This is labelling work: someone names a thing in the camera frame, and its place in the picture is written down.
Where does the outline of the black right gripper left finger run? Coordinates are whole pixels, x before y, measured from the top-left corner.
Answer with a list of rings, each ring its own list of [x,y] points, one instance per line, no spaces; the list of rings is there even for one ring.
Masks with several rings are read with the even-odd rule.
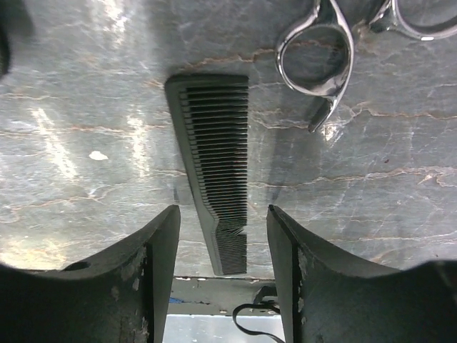
[[[161,342],[181,223],[171,205],[62,270],[1,266],[3,342]]]

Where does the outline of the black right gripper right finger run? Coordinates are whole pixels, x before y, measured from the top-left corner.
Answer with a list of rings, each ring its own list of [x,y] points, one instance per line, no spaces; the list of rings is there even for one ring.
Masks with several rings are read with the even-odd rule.
[[[287,342],[454,342],[456,262],[386,267],[270,206],[268,244]]]

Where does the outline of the black straight comb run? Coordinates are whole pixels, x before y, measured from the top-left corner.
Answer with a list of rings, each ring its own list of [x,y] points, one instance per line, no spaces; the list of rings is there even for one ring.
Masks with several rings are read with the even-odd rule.
[[[248,77],[174,75],[164,91],[214,274],[245,274]]]

